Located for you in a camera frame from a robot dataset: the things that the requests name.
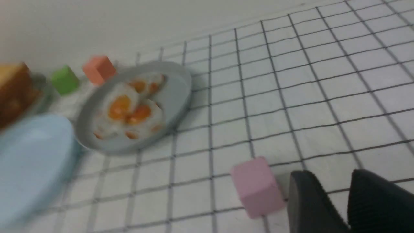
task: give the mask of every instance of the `gray plate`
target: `gray plate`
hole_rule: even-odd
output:
[[[166,127],[155,135],[141,141],[131,140],[123,134],[108,140],[97,139],[92,130],[93,116],[102,105],[105,95],[117,83],[126,82],[130,78],[137,77],[139,74],[154,71],[166,76],[166,81],[160,91],[151,97],[152,100],[161,104],[161,108],[164,111]],[[76,138],[84,147],[108,154],[124,154],[136,151],[139,148],[155,142],[171,130],[185,114],[190,97],[191,75],[184,67],[176,63],[154,61],[139,67],[127,69],[100,86],[86,101],[75,122]]]

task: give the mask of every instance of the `light blue plate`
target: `light blue plate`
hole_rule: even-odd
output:
[[[0,135],[0,228],[51,200],[78,153],[72,124],[53,114],[19,122]]]

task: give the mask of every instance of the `orange block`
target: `orange block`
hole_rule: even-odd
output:
[[[82,69],[94,85],[102,85],[116,74],[116,69],[107,56],[92,57]]]

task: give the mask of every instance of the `plate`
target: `plate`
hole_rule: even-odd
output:
[[[140,141],[129,139],[123,134],[107,140],[97,139],[93,134],[93,120],[94,114],[102,105],[104,97],[117,83],[127,82],[130,78],[149,72],[160,72],[166,77],[161,89],[151,96],[152,100],[160,103],[164,111],[165,127],[151,137]],[[154,61],[129,68],[100,86],[85,102],[75,122],[76,138],[84,147],[106,154],[124,154],[137,151],[137,149],[148,146],[160,139],[177,124],[188,108],[190,97],[191,75],[179,64]]]
[[[72,124],[53,114],[22,120],[0,136],[0,228],[23,220],[59,193],[78,149]]]

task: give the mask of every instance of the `pink block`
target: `pink block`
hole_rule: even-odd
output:
[[[284,207],[283,196],[264,157],[234,166],[231,178],[249,218]]]

